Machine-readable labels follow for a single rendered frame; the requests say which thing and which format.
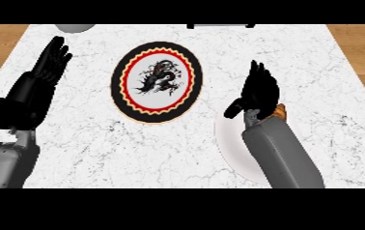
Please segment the pale appliance with black feet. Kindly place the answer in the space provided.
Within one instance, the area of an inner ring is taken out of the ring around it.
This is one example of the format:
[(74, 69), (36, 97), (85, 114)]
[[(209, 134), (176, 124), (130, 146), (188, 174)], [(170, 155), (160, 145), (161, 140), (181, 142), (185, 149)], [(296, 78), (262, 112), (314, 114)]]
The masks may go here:
[(186, 24), (186, 29), (194, 29), (197, 27), (228, 27), (228, 26), (244, 26), (246, 28), (254, 28), (256, 24)]

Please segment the plain white plate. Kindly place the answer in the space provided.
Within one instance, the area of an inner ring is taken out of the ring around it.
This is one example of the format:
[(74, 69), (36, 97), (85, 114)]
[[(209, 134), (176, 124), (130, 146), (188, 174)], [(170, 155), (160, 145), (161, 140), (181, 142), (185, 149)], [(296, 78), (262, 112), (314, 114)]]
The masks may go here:
[(228, 119), (219, 114), (216, 120), (216, 139), (223, 160), (244, 179), (262, 186), (268, 186), (266, 176), (243, 140), (241, 134), (244, 130), (243, 113), (234, 119)]

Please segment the grey round bowl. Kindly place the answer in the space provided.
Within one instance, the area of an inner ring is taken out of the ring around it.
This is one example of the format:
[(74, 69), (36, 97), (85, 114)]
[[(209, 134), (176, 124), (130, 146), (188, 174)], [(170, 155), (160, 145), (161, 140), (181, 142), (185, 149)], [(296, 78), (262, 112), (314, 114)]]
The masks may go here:
[(82, 33), (87, 31), (93, 24), (58, 24), (56, 27), (65, 32), (65, 33)]

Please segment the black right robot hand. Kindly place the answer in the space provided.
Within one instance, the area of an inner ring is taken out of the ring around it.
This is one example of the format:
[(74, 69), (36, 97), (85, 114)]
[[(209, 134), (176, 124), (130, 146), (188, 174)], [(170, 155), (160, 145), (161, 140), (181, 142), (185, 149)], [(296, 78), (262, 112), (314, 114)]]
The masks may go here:
[(275, 111), (280, 100), (280, 87), (277, 79), (265, 68), (263, 63), (251, 61), (250, 74), (246, 79), (241, 97), (234, 100), (223, 112), (232, 119), (241, 111), (260, 110), (257, 118), (263, 120)]

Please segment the brown croissant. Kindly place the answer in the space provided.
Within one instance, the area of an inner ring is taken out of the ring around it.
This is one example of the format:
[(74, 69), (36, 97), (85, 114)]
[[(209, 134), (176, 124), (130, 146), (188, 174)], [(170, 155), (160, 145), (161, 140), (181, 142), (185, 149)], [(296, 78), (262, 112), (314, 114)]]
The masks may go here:
[(285, 105), (283, 103), (277, 105), (277, 108), (271, 116), (278, 117), (281, 120), (287, 120), (287, 110), (285, 110)]

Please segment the black rimmed patterned plate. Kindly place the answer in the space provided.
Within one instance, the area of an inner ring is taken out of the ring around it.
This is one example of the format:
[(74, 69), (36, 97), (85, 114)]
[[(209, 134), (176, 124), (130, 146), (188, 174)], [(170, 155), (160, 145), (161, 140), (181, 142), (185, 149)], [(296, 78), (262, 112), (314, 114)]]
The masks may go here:
[(135, 47), (114, 69), (110, 90), (120, 112), (136, 122), (163, 124), (194, 106), (203, 69), (192, 52), (169, 42)]

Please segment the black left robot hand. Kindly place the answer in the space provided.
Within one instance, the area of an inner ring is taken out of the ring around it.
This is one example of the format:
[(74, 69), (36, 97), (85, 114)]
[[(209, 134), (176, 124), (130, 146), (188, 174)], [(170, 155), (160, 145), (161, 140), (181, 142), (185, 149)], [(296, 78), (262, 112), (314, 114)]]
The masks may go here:
[(40, 126), (71, 57), (64, 37), (55, 36), (33, 70), (21, 75), (8, 96), (0, 98), (0, 129), (33, 130)]

